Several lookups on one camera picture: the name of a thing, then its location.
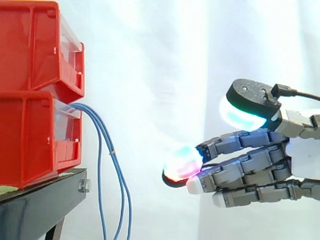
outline metal bolt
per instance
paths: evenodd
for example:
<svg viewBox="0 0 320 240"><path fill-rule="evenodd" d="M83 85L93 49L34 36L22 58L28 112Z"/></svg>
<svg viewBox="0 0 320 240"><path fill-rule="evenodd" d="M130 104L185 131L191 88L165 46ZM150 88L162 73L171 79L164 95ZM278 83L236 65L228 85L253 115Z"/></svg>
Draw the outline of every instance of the metal bolt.
<svg viewBox="0 0 320 240"><path fill-rule="evenodd" d="M81 179L79 181L78 191L80 193L89 193L91 190L91 180L90 179Z"/></svg>

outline red storage bin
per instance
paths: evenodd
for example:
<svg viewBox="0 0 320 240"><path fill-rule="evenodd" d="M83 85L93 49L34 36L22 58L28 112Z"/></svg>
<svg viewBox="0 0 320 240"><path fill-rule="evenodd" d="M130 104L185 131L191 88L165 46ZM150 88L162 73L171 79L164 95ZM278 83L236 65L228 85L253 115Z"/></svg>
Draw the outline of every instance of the red storage bin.
<svg viewBox="0 0 320 240"><path fill-rule="evenodd" d="M52 1L0 1L0 91L84 96L84 45Z"/></svg>
<svg viewBox="0 0 320 240"><path fill-rule="evenodd" d="M0 91L0 186L23 189L79 165L81 114L47 91Z"/></svg>

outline white fabric background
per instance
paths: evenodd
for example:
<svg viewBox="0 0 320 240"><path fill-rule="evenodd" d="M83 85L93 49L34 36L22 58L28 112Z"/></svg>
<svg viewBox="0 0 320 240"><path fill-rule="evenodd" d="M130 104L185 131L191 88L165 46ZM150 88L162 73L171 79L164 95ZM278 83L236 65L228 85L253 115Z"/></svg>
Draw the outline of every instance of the white fabric background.
<svg viewBox="0 0 320 240"><path fill-rule="evenodd" d="M217 110L236 78L320 94L320 3L316 0L60 0L86 46L85 103L105 120L131 190L133 240L317 240L320 204L303 199L218 209L161 180L181 144L233 131ZM288 108L315 108L284 99ZM83 126L83 166L96 181L97 135ZM120 191L103 159L109 238ZM125 239L126 226L121 240ZM65 221L63 240L100 240L97 188Z"/></svg>

